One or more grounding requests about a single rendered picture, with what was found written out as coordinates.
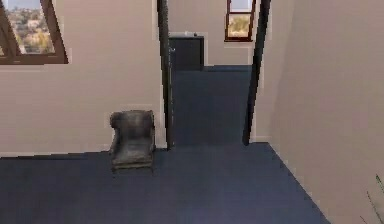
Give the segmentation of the dark room door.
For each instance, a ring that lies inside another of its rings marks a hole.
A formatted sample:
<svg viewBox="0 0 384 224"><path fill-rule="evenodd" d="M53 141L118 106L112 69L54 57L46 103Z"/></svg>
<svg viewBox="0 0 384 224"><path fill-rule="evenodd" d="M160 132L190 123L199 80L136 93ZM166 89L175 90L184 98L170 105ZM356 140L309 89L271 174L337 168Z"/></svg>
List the dark room door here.
<svg viewBox="0 0 384 224"><path fill-rule="evenodd" d="M166 129L167 149L173 147L172 140L172 86L171 86L171 62L169 50L169 26L168 26L168 6L167 0L157 0L158 30L160 42L160 57L162 70L163 101L164 101L164 120Z"/></svg>

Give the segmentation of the dark cabinet with pale top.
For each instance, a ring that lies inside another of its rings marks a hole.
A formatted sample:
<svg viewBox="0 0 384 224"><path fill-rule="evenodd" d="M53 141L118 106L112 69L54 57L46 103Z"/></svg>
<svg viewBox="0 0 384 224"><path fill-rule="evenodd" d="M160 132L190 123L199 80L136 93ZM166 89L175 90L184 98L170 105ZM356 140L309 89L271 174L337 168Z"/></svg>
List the dark cabinet with pale top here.
<svg viewBox="0 0 384 224"><path fill-rule="evenodd" d="M171 64L174 71L199 71L204 67L204 37L171 36Z"/></svg>

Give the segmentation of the brown framed window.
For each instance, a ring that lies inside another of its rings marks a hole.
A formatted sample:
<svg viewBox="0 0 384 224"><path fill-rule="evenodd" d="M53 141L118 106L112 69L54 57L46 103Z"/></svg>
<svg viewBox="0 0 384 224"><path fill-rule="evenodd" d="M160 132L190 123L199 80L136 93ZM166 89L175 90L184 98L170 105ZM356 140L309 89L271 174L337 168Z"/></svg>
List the brown framed window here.
<svg viewBox="0 0 384 224"><path fill-rule="evenodd" d="M0 65L68 63L53 0L0 0Z"/></svg>
<svg viewBox="0 0 384 224"><path fill-rule="evenodd" d="M251 42L256 0L227 0L225 42Z"/></svg>

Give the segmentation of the green house plant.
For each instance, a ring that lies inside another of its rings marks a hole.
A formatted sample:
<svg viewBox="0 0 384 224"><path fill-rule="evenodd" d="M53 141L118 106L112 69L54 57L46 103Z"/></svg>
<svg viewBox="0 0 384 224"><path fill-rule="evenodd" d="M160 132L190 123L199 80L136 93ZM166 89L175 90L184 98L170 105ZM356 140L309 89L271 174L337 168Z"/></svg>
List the green house plant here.
<svg viewBox="0 0 384 224"><path fill-rule="evenodd" d="M374 179L376 188L365 191L365 197L374 215L374 220L369 221L360 215L363 224L384 224L384 182L379 174L375 174Z"/></svg>

